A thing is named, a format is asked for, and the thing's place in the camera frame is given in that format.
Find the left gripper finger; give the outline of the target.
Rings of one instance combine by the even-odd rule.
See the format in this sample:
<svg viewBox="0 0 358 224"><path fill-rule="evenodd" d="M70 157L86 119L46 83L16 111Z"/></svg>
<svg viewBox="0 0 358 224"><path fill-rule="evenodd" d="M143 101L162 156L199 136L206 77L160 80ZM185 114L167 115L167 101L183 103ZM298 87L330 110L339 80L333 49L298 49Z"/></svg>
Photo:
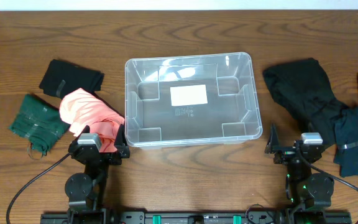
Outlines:
<svg viewBox="0 0 358 224"><path fill-rule="evenodd" d="M116 138L114 141L114 146L115 147L127 146L127 140L126 140L126 136L125 136L125 126L123 124L121 124L119 126L119 129L117 131Z"/></svg>
<svg viewBox="0 0 358 224"><path fill-rule="evenodd" d="M90 127L86 125L81 133L74 139L74 143L85 144L88 141L88 134L90 133Z"/></svg>

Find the large black garment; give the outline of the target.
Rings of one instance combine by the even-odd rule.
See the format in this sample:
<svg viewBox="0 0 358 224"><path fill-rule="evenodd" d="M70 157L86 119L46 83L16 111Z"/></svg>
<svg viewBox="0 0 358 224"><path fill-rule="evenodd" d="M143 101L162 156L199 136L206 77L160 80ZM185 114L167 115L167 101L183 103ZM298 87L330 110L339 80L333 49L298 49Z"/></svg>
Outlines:
<svg viewBox="0 0 358 224"><path fill-rule="evenodd" d="M327 147L336 143L334 122L348 106L339 101L327 73L313 58L282 63L263 71L274 100L284 107L303 133L319 133Z"/></svg>

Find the dark navy cloth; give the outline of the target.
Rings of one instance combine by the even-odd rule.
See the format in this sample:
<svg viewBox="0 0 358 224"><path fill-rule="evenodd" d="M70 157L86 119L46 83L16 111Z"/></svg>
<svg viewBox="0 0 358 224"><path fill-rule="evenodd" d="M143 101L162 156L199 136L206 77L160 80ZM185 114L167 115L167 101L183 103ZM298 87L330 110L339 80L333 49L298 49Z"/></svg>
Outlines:
<svg viewBox="0 0 358 224"><path fill-rule="evenodd" d="M334 122L334 132L334 163L340 165L340 176L358 176L358 107L341 111L341 117Z"/></svg>

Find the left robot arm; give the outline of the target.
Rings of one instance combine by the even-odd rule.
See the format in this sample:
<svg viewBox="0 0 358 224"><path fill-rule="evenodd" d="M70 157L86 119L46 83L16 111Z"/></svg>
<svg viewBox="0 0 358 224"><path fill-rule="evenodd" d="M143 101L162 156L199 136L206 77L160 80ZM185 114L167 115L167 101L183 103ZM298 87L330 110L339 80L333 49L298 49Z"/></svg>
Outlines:
<svg viewBox="0 0 358 224"><path fill-rule="evenodd" d="M71 158L85 166L84 172L73 174L65 184L72 212L88 212L101 207L109 167L119 166L123 159L130 157L124 125L119 126L114 142L117 151L103 152L101 146L99 135L85 126L68 148Z"/></svg>

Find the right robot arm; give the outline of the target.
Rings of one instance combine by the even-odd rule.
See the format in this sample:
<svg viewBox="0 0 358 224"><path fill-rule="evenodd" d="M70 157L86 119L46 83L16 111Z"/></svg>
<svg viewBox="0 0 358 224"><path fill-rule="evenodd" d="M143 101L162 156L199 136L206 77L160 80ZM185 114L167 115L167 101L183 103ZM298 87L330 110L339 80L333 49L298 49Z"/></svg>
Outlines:
<svg viewBox="0 0 358 224"><path fill-rule="evenodd" d="M303 133L292 146L281 146L277 129L270 127L265 147L266 154L273 154L275 164L287 167L286 195L303 210L322 210L331 206L334 180L321 172L311 171L312 163L322 158L323 139L319 133Z"/></svg>

